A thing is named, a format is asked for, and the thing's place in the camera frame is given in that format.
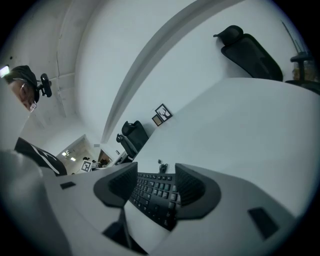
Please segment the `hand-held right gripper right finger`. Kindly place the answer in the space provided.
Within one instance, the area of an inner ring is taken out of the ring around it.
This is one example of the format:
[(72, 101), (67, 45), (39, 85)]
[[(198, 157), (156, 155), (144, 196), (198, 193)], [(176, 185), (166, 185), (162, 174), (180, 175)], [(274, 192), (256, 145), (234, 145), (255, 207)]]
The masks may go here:
[(209, 175), (214, 172), (197, 166), (176, 163), (175, 184), (180, 195), (176, 218), (198, 220), (207, 216), (219, 204), (222, 191)]

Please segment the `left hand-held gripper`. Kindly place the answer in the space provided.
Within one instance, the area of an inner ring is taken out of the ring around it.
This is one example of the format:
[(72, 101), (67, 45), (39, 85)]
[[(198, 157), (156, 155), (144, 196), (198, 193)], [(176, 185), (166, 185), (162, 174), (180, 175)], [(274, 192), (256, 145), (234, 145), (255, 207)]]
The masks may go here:
[(81, 167), (80, 167), (80, 173), (88, 173), (92, 171), (92, 162), (88, 160), (83, 160)]

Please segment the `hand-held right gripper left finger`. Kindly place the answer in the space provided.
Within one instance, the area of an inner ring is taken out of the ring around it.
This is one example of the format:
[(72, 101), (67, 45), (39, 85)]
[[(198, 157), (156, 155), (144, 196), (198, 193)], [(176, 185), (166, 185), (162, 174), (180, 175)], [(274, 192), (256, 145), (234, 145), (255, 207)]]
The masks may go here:
[(114, 165), (93, 187), (95, 196), (107, 207), (123, 208), (138, 182), (136, 162)]

